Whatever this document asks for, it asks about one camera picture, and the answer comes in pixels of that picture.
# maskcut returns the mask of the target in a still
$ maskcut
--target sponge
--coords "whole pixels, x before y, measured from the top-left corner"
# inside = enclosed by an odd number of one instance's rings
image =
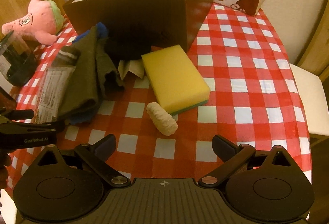
[[[159,105],[171,115],[207,103],[210,89],[179,46],[142,55]]]

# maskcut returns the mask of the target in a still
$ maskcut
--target towel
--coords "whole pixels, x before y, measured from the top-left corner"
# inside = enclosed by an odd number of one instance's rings
[[[111,58],[104,51],[107,38],[98,39],[97,26],[84,35],[72,44],[81,54],[59,107],[59,119],[95,111],[105,97],[107,79],[112,80],[110,86],[114,88],[123,86]]]

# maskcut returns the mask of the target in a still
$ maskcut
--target brown box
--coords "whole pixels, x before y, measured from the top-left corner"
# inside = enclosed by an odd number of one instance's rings
[[[213,0],[69,0],[63,8],[78,34],[98,22],[120,39],[138,32],[153,46],[190,49]]]

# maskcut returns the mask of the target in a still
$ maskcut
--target chair seat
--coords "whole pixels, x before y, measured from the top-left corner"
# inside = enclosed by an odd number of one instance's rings
[[[329,112],[319,77],[290,64],[302,99],[310,134],[329,136]]]
[[[22,222],[22,217],[18,213],[14,201],[4,189],[2,189],[0,193],[0,202],[2,203],[1,213],[5,223],[20,224]]]

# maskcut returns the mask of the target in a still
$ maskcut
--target red and white checkered tablecloth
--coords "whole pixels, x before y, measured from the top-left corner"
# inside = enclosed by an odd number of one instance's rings
[[[18,109],[35,107],[45,68],[59,49],[76,36],[66,23],[57,43],[39,46],[40,64],[22,88]],[[69,126],[58,135],[58,147],[71,149],[95,143],[113,133],[117,150],[107,163],[131,180],[135,177],[198,180],[221,161],[211,140],[221,134],[234,143],[258,150],[283,145],[311,180],[311,156],[305,113],[286,51],[262,10],[255,17],[213,5],[188,56],[211,89],[207,104],[176,116],[177,132],[160,134],[146,113],[156,101],[147,77],[129,75],[123,92],[110,93],[91,123]],[[42,148],[11,154],[7,192]]]

